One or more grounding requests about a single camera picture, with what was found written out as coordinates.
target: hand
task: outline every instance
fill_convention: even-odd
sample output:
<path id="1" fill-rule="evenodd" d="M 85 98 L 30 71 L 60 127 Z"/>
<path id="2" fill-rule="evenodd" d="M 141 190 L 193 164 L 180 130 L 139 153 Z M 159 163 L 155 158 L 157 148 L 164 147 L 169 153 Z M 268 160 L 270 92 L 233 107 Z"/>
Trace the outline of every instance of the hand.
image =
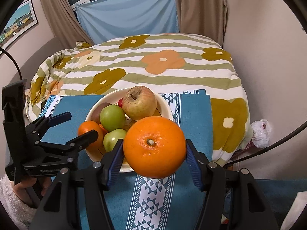
<path id="1" fill-rule="evenodd" d="M 21 199 L 25 204 L 31 206 L 33 204 L 30 196 L 26 192 L 25 188 L 32 187 L 36 183 L 35 177 L 27 177 L 26 179 L 22 180 L 22 182 L 14 185 L 14 182 L 11 182 L 12 188 L 14 193 L 17 195 L 19 199 Z M 50 177 L 45 177 L 43 179 L 42 187 L 43 190 L 41 191 L 41 195 L 44 196 L 47 192 L 48 187 L 51 185 L 52 181 Z"/>

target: picture frame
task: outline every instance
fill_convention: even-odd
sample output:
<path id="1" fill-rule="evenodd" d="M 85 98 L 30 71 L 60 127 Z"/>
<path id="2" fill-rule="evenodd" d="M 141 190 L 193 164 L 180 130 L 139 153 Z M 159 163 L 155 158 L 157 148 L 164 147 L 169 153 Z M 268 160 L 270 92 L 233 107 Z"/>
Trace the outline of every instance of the picture frame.
<path id="1" fill-rule="evenodd" d="M 7 49 L 19 36 L 38 24 L 32 0 L 23 2 L 0 33 L 0 47 Z"/>

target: painted sky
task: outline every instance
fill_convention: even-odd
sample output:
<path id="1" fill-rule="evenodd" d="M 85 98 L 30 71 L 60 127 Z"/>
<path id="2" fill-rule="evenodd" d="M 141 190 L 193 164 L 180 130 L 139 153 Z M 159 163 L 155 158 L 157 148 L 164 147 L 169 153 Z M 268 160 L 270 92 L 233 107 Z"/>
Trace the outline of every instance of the painted sky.
<path id="1" fill-rule="evenodd" d="M 28 13 L 30 13 L 30 5 L 27 3 L 15 11 L 5 28 L 11 26 L 17 18 L 22 17 Z"/>

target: brown curtain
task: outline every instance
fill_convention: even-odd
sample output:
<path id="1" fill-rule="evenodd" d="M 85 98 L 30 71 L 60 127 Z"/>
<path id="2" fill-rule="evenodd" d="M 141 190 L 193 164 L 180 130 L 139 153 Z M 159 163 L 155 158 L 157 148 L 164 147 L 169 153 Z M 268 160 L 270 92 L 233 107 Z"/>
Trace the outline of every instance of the brown curtain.
<path id="1" fill-rule="evenodd" d="M 82 29 L 68 0 L 40 0 L 53 34 L 64 48 L 73 49 L 77 41 L 94 45 Z"/>
<path id="2" fill-rule="evenodd" d="M 201 34 L 223 45 L 226 0 L 176 0 L 181 33 Z"/>

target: bed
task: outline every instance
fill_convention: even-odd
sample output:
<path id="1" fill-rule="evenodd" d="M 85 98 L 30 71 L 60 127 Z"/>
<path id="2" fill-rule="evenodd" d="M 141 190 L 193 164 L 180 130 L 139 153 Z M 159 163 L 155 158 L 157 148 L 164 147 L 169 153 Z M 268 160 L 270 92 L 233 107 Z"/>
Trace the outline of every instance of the bed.
<path id="1" fill-rule="evenodd" d="M 77 42 L 48 57 L 26 91 L 25 114 L 38 118 L 50 95 L 106 95 L 147 86 L 156 93 L 205 89 L 213 119 L 213 160 L 224 165 L 251 140 L 247 96 L 231 55 L 212 39 L 167 33 Z"/>

